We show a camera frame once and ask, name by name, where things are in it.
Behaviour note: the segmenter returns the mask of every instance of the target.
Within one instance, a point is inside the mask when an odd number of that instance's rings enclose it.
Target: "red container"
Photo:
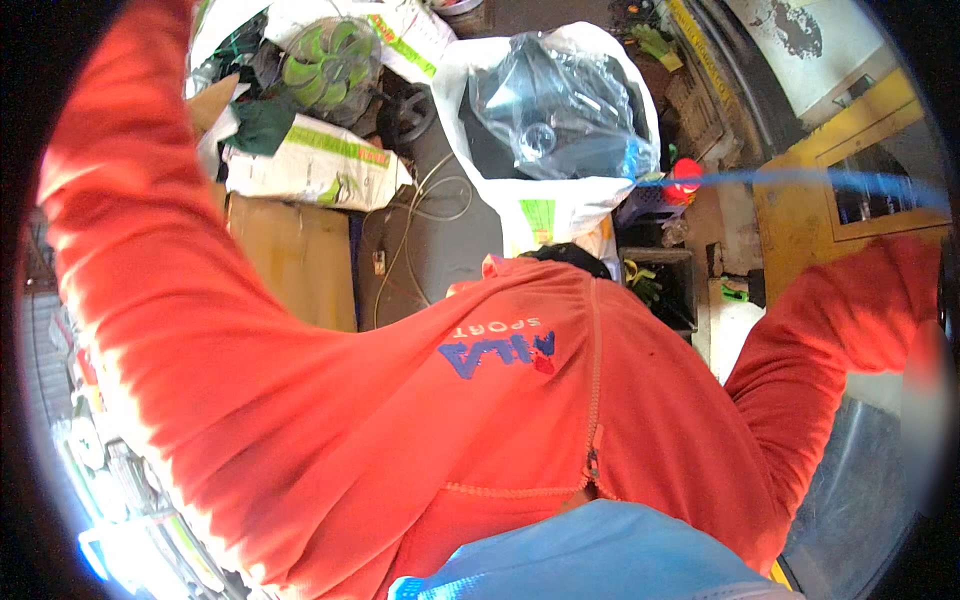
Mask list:
[[[667,176],[669,180],[689,180],[700,178],[704,175],[704,169],[690,158],[681,158],[677,164],[673,165],[673,171]],[[663,187],[663,199],[667,204],[682,206],[690,204],[690,194],[697,191],[699,183],[674,183]]]

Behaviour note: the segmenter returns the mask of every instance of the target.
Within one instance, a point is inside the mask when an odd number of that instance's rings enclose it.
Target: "green label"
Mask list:
[[[555,200],[520,200],[520,208],[527,217],[534,241],[546,244],[553,241],[553,213],[557,207]]]
[[[317,150],[323,150],[335,155],[346,156],[347,158],[355,158],[383,168],[390,166],[390,155],[379,148],[365,144],[357,144],[356,142],[348,142],[345,139],[334,137],[329,133],[315,132],[305,127],[298,127],[296,125],[291,127],[286,137],[283,138],[283,141],[290,142],[291,144],[300,144],[301,146],[309,146],[310,148],[316,148]]]
[[[371,25],[373,25],[376,34],[383,40],[383,43],[393,48],[397,54],[415,64],[427,77],[433,78],[437,73],[437,67],[418,54],[416,50],[410,47],[410,44],[403,41],[403,38],[395,34],[394,30],[387,26],[382,16],[379,14],[371,14],[367,18],[370,20]]]

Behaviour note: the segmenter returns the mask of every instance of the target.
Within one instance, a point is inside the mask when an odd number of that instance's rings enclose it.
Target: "yellow sign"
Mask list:
[[[729,108],[733,102],[733,94],[730,88],[727,87],[723,76],[720,74],[720,69],[717,68],[716,62],[713,61],[713,57],[709,54],[707,43],[704,41],[704,33],[700,31],[700,27],[698,27],[696,21],[693,20],[693,15],[686,9],[683,0],[666,0],[666,5],[670,7],[670,12],[673,14],[674,20],[677,21],[677,25],[679,25],[680,30],[684,32],[686,40],[693,46],[693,52],[696,53],[697,58],[700,59],[704,70],[707,71],[707,76],[710,78],[713,90],[717,93],[717,97],[720,98],[720,104],[723,105],[723,108]]]

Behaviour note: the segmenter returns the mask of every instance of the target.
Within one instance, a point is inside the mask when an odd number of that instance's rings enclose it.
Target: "green fan blade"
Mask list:
[[[344,41],[350,37],[351,34],[357,33],[357,26],[351,21],[340,21],[337,23],[337,26],[333,30],[333,35],[330,36],[330,52],[336,54],[340,52],[340,46],[343,45]]]
[[[301,60],[312,60],[314,62],[323,60],[327,54],[324,50],[323,33],[324,30],[318,27],[304,34],[303,37],[300,38],[300,41],[297,42],[297,52],[294,53],[297,55],[297,58]]]
[[[321,75],[321,66],[318,64],[304,64],[290,57],[283,63],[283,82],[296,87],[310,82]]]
[[[350,87],[353,88],[355,85],[362,82],[369,74],[370,65],[366,60],[364,60],[363,62],[358,62],[353,65],[353,68],[350,69],[350,75],[347,81],[349,81]]]
[[[304,87],[295,87],[293,89],[294,98],[301,106],[312,107],[317,104],[322,96],[325,96],[326,88],[326,82],[318,77]]]
[[[373,38],[371,36],[357,36],[346,48],[337,53],[337,56],[349,59],[352,57],[368,59],[373,53]]]
[[[340,104],[347,97],[347,84],[330,84],[323,97],[316,104],[323,107],[332,107]]]

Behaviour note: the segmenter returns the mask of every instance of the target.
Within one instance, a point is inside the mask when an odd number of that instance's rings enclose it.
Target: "blue rope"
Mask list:
[[[922,181],[889,173],[864,173],[842,169],[770,169],[767,171],[724,171],[710,173],[698,178],[676,180],[636,180],[636,187],[666,187],[679,183],[716,185],[717,183],[741,182],[753,185],[765,183],[829,183],[836,189],[853,192],[868,192],[872,195],[891,196],[911,200],[915,206],[929,208],[946,216],[950,215],[947,192],[931,187]]]

